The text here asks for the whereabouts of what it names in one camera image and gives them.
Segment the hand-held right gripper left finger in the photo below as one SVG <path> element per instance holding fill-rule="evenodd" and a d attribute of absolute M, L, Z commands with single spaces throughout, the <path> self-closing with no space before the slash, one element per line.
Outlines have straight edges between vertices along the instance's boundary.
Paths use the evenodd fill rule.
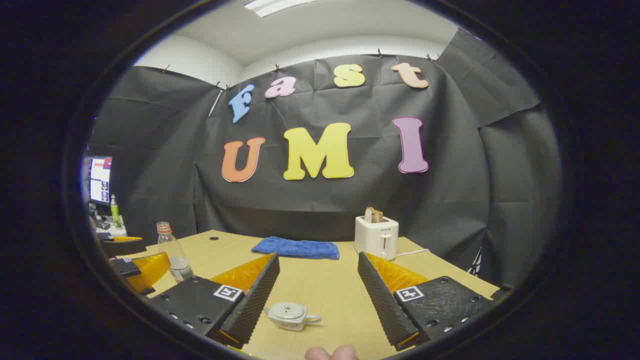
<path fill-rule="evenodd" d="M 248 344 L 281 271 L 269 253 L 207 279 L 191 276 L 150 298 L 174 322 L 238 350 Z"/>

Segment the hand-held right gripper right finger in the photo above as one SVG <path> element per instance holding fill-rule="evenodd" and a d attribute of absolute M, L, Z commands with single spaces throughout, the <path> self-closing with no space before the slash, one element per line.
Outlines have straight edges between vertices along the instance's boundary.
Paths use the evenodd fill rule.
<path fill-rule="evenodd" d="M 397 351 L 455 332 L 501 298 L 500 287 L 429 251 L 400 263 L 363 251 L 358 274 Z"/>

